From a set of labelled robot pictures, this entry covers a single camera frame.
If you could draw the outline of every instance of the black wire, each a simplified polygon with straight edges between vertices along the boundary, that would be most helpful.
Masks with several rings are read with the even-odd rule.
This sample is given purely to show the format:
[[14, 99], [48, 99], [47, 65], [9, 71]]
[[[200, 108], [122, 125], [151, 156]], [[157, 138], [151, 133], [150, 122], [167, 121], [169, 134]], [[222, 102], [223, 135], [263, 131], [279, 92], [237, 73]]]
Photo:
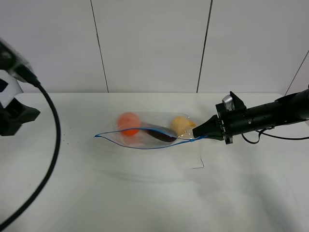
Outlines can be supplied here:
[[246, 142], [248, 142], [248, 143], [250, 143], [250, 144], [257, 144], [257, 143], [260, 141], [261, 135], [262, 135], [263, 132], [266, 131], [266, 130], [268, 130], [268, 128], [265, 128], [265, 129], [262, 129], [261, 131], [259, 131], [259, 139], [258, 139], [258, 141], [256, 141], [256, 142], [252, 142], [252, 141], [248, 140], [243, 134], [241, 134], [241, 136], [242, 136], [242, 138], [243, 138]]
[[276, 139], [285, 139], [285, 140], [305, 140], [305, 139], [309, 139], [309, 137], [303, 137], [303, 138], [285, 138], [285, 137], [279, 137], [279, 136], [275, 136], [275, 135], [271, 135], [271, 134], [266, 134], [266, 133], [263, 133], [263, 135], [267, 135], [269, 137], [272, 137], [272, 138], [276, 138]]
[[57, 110], [52, 102], [52, 100], [50, 99], [48, 93], [46, 92], [46, 90], [39, 84], [36, 85], [36, 87], [42, 92], [43, 96], [46, 98], [48, 105], [50, 106], [54, 119], [55, 119], [55, 124], [56, 124], [56, 145], [55, 145], [55, 150], [54, 150], [54, 154], [53, 154], [53, 158], [51, 161], [51, 164], [47, 170], [47, 173], [45, 175], [45, 177], [43, 178], [43, 180], [41, 181], [41, 183], [39, 184], [39, 186], [37, 187], [37, 189], [33, 192], [33, 194], [28, 198], [28, 200], [15, 212], [13, 213], [8, 219], [6, 219], [4, 222], [2, 222], [0, 224], [0, 232], [3, 231], [5, 228], [7, 228], [12, 222], [14, 222], [31, 204], [32, 202], [37, 198], [37, 196], [40, 194], [40, 192], [43, 190], [44, 186], [46, 185], [47, 181], [49, 180], [57, 158], [58, 158], [58, 154], [59, 154], [59, 149], [60, 149], [60, 141], [61, 141], [61, 129], [60, 129], [60, 120], [58, 117], [58, 113]]
[[262, 134], [263, 134], [263, 135], [267, 135], [267, 136], [272, 137], [272, 138], [284, 139], [284, 140], [305, 140], [305, 139], [309, 139], [309, 137], [303, 137], [303, 138], [286, 138], [286, 137], [279, 137], [279, 136], [275, 136], [275, 135], [271, 135], [271, 134], [266, 134], [266, 133], [264, 133], [264, 131], [270, 130], [270, 129], [271, 129], [271, 128], [265, 128], [265, 129], [262, 129], [262, 130], [260, 130], [260, 131], [259, 131], [259, 130], [256, 130], [256, 132], [259, 133], [259, 135], [258, 135], [259, 139], [258, 139], [258, 141], [256, 141], [256, 142], [252, 142], [252, 141], [248, 140], [243, 134], [241, 134], [241, 136], [242, 136], [242, 138], [243, 138], [246, 142], [248, 142], [248, 143], [250, 143], [250, 144], [257, 144], [257, 143], [260, 141], [260, 137], [261, 137]]

